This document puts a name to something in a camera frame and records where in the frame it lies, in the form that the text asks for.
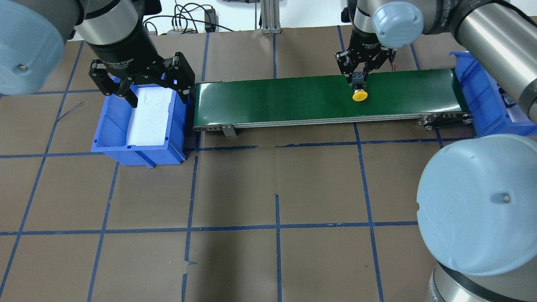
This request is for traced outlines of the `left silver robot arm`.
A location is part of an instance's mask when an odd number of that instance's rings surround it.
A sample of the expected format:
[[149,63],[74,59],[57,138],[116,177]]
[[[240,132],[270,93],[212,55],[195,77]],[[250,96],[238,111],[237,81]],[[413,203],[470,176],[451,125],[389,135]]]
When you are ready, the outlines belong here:
[[2,0],[1,94],[39,91],[77,33],[96,54],[89,76],[102,94],[125,98],[135,108],[131,86],[156,84],[188,103],[195,74],[186,57],[161,57],[143,24],[144,16],[161,11],[159,0]]

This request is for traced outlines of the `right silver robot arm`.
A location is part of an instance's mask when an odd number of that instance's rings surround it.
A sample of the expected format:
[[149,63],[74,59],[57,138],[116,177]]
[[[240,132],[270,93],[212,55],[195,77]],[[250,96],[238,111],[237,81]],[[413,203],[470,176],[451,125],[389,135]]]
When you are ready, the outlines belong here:
[[536,23],[508,0],[349,0],[338,67],[363,101],[368,73],[420,36],[450,32],[475,139],[422,172],[417,221],[436,259],[426,302],[536,300]]

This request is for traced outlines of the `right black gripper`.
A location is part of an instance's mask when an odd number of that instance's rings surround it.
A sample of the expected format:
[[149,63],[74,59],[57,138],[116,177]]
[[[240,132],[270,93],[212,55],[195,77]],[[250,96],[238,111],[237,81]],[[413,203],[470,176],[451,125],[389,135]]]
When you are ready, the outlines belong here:
[[366,84],[372,71],[378,70],[386,61],[393,63],[396,52],[397,49],[384,46],[376,34],[353,29],[347,50],[336,52],[334,57],[348,84],[352,82],[355,69],[363,63],[363,84]]

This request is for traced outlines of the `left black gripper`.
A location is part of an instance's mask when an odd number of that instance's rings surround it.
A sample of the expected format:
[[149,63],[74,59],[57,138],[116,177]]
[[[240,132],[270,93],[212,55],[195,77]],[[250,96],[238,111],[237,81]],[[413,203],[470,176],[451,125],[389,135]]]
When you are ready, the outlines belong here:
[[[133,84],[159,84],[177,92],[182,103],[189,103],[190,90],[195,87],[195,73],[182,52],[167,59],[161,57],[146,29],[134,29],[126,37],[111,44],[89,43],[96,55],[89,76],[105,96],[115,94],[137,108],[138,97]],[[115,82],[111,76],[119,79]]]

